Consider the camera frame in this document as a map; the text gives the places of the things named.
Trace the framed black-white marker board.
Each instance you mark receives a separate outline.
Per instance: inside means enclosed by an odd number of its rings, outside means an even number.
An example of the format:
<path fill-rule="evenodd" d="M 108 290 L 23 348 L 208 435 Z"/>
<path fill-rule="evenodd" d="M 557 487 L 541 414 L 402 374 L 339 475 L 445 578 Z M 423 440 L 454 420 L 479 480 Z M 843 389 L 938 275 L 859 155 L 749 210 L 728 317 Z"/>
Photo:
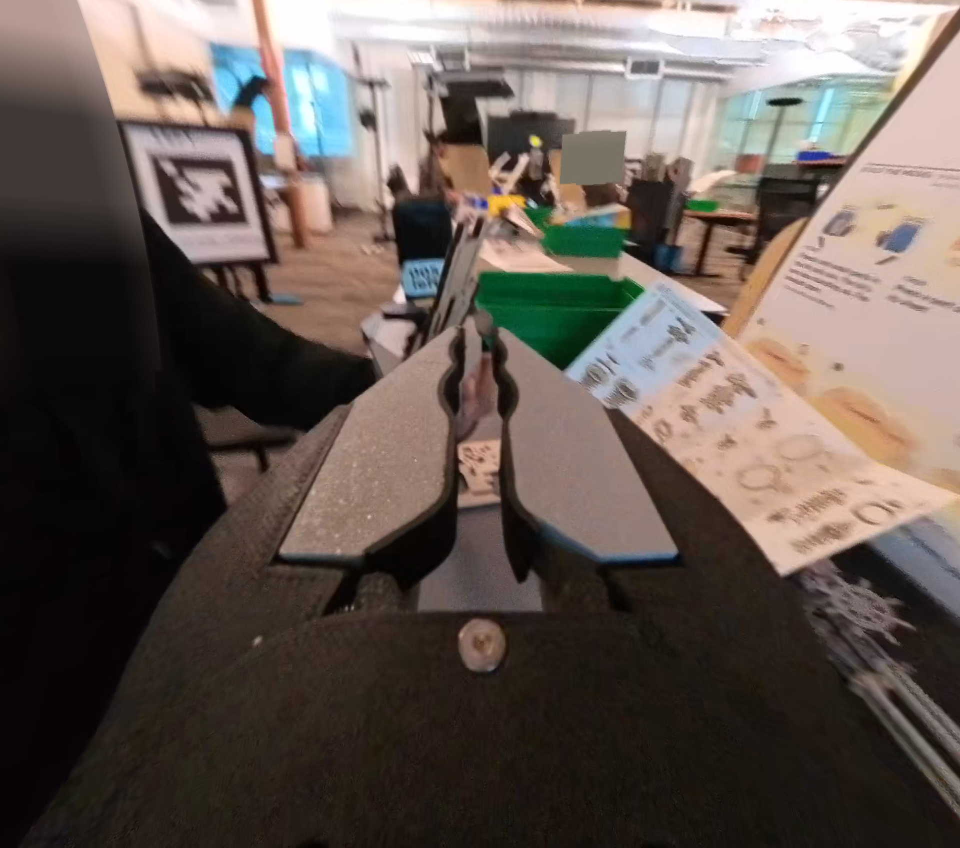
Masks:
<path fill-rule="evenodd" d="M 138 205 L 197 267 L 280 261 L 247 132 L 119 119 Z"/>

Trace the white poster board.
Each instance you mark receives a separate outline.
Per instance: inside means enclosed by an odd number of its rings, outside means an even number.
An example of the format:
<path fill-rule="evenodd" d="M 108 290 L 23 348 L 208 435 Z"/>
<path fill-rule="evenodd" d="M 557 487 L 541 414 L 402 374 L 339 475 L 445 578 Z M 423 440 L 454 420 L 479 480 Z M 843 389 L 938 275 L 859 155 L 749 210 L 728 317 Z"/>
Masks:
<path fill-rule="evenodd" d="M 958 32 L 954 13 L 736 332 L 870 457 L 954 493 Z"/>

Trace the laser-cut wooden sheet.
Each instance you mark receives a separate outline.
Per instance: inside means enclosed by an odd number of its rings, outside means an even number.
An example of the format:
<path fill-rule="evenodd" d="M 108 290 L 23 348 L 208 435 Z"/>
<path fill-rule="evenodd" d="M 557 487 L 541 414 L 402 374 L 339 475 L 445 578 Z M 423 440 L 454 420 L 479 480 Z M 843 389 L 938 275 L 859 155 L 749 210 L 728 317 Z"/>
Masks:
<path fill-rule="evenodd" d="M 460 509 L 499 504 L 500 449 L 499 438 L 462 442 L 457 446 Z"/>

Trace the red pipe column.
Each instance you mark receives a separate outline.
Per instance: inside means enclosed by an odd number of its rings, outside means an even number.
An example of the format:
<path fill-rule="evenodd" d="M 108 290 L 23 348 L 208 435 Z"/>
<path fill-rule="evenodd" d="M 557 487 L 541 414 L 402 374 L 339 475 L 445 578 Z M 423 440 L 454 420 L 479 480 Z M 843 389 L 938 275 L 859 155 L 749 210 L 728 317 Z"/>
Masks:
<path fill-rule="evenodd" d="M 292 131 L 289 100 L 284 81 L 283 53 L 275 37 L 268 0 L 250 0 L 261 65 L 268 80 L 267 94 L 275 131 L 274 160 L 286 181 L 287 206 L 294 247 L 310 247 L 306 195 L 301 161 Z"/>

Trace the wooden office desk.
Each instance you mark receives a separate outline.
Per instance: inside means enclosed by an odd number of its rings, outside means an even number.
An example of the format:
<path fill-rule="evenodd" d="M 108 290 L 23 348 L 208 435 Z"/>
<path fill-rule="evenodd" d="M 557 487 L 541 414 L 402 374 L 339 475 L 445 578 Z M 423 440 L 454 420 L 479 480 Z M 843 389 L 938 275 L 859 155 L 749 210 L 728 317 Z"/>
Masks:
<path fill-rule="evenodd" d="M 749 210 L 717 208 L 714 211 L 703 212 L 686 209 L 681 216 L 680 230 L 683 230 L 684 226 L 688 224 L 696 223 L 700 226 L 701 238 L 694 255 L 692 267 L 684 274 L 690 278 L 716 278 L 716 275 L 706 270 L 715 231 L 720 229 L 745 229 L 752 226 L 757 218 L 758 214 Z"/>

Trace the black tripod stand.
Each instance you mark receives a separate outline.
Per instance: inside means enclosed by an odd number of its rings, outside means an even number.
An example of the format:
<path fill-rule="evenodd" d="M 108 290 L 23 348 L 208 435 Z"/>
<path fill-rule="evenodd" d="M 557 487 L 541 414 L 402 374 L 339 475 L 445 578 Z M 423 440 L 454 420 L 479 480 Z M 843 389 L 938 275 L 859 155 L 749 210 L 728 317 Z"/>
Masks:
<path fill-rule="evenodd" d="M 357 42 L 350 43 L 351 58 L 353 61 L 353 79 L 357 86 L 366 91 L 366 107 L 358 114 L 361 127 L 369 135 L 373 144 L 376 194 L 374 204 L 377 208 L 379 221 L 378 233 L 373 237 L 377 247 L 388 247 L 394 242 L 390 208 L 387 205 L 386 179 L 387 174 L 383 163 L 383 145 L 381 141 L 381 114 L 380 101 L 390 89 L 389 82 L 379 76 L 369 76 L 364 67 L 364 60 Z"/>

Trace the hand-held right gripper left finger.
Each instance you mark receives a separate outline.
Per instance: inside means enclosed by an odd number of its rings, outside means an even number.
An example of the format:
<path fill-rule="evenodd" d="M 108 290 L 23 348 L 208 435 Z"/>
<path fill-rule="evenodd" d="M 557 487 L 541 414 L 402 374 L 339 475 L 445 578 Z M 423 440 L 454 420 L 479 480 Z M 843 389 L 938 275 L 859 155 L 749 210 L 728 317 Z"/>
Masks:
<path fill-rule="evenodd" d="M 289 565 L 417 586 L 457 530 L 464 333 L 451 327 L 349 408 L 279 546 Z"/>

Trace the black monitor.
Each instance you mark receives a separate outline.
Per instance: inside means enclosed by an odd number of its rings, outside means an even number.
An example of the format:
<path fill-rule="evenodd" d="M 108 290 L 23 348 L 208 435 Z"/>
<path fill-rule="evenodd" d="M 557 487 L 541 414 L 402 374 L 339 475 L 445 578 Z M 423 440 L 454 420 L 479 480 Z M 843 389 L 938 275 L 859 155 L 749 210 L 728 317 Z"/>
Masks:
<path fill-rule="evenodd" d="M 517 110 L 509 114 L 490 114 L 486 118 L 485 149 L 489 167 L 507 157 L 506 170 L 512 169 L 517 159 L 531 150 L 530 139 L 539 140 L 540 148 L 548 154 L 562 146 L 565 134 L 573 131 L 575 123 L 553 112 Z"/>

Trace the green plastic bin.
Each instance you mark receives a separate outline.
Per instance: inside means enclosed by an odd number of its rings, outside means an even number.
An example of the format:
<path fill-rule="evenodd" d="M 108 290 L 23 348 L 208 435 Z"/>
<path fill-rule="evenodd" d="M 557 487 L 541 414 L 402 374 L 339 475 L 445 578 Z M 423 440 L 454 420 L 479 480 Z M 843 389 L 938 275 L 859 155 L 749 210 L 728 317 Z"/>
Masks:
<path fill-rule="evenodd" d="M 478 277 L 474 302 L 496 329 L 563 370 L 643 292 L 630 278 L 488 271 Z"/>
<path fill-rule="evenodd" d="M 617 204 L 555 214 L 544 229 L 541 245 L 557 256 L 616 258 L 623 252 L 631 225 L 629 208 Z"/>

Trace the person's left forearm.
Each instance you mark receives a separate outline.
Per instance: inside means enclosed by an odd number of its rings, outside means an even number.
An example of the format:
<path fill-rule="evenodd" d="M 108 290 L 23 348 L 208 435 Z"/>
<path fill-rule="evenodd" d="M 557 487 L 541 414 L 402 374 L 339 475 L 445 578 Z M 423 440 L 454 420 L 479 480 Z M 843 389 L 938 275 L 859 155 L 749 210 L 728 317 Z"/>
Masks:
<path fill-rule="evenodd" d="M 301 337 L 229 294 L 138 213 L 162 350 L 191 402 L 306 432 L 376 385 L 369 357 Z"/>

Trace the folded instruction sheet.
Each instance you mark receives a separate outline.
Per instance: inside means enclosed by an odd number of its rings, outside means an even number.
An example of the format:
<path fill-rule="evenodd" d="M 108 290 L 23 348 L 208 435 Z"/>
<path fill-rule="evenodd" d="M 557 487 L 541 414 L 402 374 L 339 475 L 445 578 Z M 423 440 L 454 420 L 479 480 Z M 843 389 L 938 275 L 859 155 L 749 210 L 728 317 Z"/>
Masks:
<path fill-rule="evenodd" d="M 958 500 L 870 458 L 664 283 L 565 373 L 692 475 L 780 576 Z"/>

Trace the person's left hand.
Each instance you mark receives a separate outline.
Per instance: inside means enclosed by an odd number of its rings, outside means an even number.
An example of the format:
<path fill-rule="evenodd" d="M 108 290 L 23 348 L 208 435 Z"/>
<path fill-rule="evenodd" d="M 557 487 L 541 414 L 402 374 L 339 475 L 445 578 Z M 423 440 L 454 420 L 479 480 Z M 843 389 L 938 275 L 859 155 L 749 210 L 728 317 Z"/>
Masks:
<path fill-rule="evenodd" d="M 491 361 L 482 359 L 461 382 L 457 442 L 467 441 L 478 424 L 497 409 L 498 383 L 495 371 Z"/>

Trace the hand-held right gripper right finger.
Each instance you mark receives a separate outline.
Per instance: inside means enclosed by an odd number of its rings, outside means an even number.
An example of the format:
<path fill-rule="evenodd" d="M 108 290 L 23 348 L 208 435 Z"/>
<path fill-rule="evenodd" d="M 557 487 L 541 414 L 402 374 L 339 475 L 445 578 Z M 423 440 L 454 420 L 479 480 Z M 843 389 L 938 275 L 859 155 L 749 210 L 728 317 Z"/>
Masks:
<path fill-rule="evenodd" d="M 666 566 L 679 552 L 606 409 L 510 331 L 492 355 L 503 541 L 514 577 Z"/>

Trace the black model kit box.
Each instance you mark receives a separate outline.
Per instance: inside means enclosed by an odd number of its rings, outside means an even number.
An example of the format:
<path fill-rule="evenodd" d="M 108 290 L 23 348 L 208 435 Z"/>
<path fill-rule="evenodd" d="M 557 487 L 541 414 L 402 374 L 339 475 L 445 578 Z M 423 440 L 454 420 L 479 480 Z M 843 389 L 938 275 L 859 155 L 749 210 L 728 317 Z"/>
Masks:
<path fill-rule="evenodd" d="M 957 816 L 958 618 L 865 545 L 790 581 L 846 686 Z"/>

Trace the wooden double bar part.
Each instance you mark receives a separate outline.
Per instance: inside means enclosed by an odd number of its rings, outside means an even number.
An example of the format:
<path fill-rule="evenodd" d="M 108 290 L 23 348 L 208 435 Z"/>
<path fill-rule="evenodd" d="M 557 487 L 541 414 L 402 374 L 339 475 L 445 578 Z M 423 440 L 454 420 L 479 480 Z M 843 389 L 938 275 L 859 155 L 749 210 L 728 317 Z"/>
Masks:
<path fill-rule="evenodd" d="M 490 218 L 475 212 L 457 225 L 440 272 L 438 289 L 428 316 L 417 326 L 404 354 L 411 357 L 450 327 L 462 326 L 476 292 L 476 261 L 487 236 Z"/>

